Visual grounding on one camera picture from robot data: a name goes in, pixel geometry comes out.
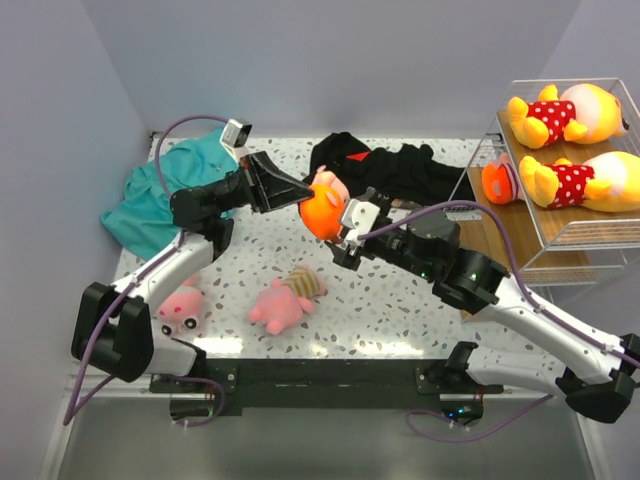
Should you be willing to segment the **black-haired doll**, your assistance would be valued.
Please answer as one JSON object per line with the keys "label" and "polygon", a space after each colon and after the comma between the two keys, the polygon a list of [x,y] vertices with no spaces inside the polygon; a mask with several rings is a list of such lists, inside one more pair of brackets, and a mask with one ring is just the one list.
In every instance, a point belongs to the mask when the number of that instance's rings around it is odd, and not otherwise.
{"label": "black-haired doll", "polygon": [[314,197],[299,204],[304,225],[318,239],[337,242],[345,205],[350,199],[346,185],[325,165],[320,166],[311,182]]}
{"label": "black-haired doll", "polygon": [[510,156],[503,152],[481,172],[482,188],[487,199],[496,205],[507,205],[525,199]]}

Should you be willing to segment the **yellow polka-dot plush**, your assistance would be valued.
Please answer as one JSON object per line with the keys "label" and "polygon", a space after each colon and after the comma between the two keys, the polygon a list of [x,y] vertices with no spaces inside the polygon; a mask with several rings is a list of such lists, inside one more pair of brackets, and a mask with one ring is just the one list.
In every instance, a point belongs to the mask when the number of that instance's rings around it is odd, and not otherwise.
{"label": "yellow polka-dot plush", "polygon": [[550,84],[532,102],[514,96],[507,104],[507,117],[517,141],[530,149],[559,140],[596,144],[624,136],[629,130],[620,100],[589,83],[573,85],[564,92]]}
{"label": "yellow polka-dot plush", "polygon": [[566,158],[542,164],[525,156],[519,175],[531,200],[548,210],[581,206],[617,213],[639,209],[639,158],[628,152],[609,151],[582,164]]}

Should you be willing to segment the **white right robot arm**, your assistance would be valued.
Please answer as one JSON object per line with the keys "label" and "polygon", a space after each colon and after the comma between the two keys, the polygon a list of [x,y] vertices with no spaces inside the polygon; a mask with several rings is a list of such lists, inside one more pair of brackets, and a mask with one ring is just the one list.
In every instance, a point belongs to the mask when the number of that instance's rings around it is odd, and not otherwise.
{"label": "white right robot arm", "polygon": [[630,406],[639,368],[639,338],[590,326],[528,288],[514,267],[460,244],[460,226],[446,215],[453,202],[413,211],[394,222],[389,200],[375,189],[350,200],[340,217],[336,264],[355,270],[379,258],[431,284],[444,304],[499,323],[543,349],[509,353],[460,342],[426,377],[459,393],[512,386],[563,399],[578,414],[613,424]]}

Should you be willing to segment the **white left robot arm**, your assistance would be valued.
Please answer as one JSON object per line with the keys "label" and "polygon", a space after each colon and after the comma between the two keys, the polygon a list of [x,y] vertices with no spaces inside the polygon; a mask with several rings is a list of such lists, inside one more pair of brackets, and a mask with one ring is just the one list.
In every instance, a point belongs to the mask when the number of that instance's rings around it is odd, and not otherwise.
{"label": "white left robot arm", "polygon": [[219,181],[181,189],[170,198],[178,235],[133,273],[83,292],[71,353],[77,376],[88,367],[125,382],[143,375],[171,375],[185,392],[207,380],[204,353],[184,341],[156,333],[152,317],[166,299],[228,248],[234,222],[224,212],[249,206],[268,213],[313,196],[309,185],[281,171],[267,153],[241,155],[235,171]]}

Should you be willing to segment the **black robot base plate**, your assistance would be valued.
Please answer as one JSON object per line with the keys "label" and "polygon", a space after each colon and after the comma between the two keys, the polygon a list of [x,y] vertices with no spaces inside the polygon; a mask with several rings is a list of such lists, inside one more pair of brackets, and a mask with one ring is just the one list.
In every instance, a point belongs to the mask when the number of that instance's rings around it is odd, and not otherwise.
{"label": "black robot base plate", "polygon": [[194,378],[151,377],[150,391],[170,396],[174,419],[204,417],[214,408],[240,416],[246,409],[437,408],[442,395],[498,394],[500,385],[482,387],[466,374],[446,369],[443,359],[208,359]]}

